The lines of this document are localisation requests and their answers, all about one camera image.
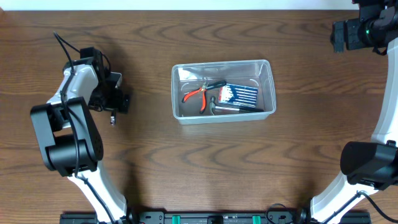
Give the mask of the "small black handled hammer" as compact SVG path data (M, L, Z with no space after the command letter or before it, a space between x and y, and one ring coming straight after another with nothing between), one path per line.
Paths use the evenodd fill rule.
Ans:
M215 97L212 96L209 103L210 113L215 116L215 111L234 111L238 113L262 113L264 110L257 108L247 108L247 107L227 107L219 106L215 103Z

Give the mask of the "black yellow screwdriver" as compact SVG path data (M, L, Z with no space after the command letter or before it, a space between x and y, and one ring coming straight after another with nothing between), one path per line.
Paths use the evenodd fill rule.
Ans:
M226 81L218 81L218 82L208 84L206 86L205 90L213 90L213 89L221 88L225 85L226 85Z

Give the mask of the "precision screwdriver set case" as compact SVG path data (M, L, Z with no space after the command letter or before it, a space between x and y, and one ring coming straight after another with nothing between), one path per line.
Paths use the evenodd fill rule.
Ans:
M220 88L218 102L227 105L255 108L257 106L258 93L259 90L256 87L227 83Z

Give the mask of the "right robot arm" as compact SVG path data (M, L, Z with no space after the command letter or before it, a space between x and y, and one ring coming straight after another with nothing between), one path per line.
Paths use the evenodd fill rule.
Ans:
M362 199L397 185L397 0L356 1L359 17L333 23L335 52L371 48L388 57L387 80L379 120L369 142L348 142L340 172L293 215L294 223L368 223L366 213L350 210Z

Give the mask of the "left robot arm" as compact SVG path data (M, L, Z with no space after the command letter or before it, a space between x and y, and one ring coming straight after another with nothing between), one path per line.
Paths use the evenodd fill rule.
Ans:
M103 165L104 148L91 111L126 114L130 97L120 89L121 73L104 65L98 49L79 50L80 59L67 62L64 79L45 104L34 106L30 118L44 164L67 177L95 210L92 218L62 216L70 223L136 223L125 196L114 186Z

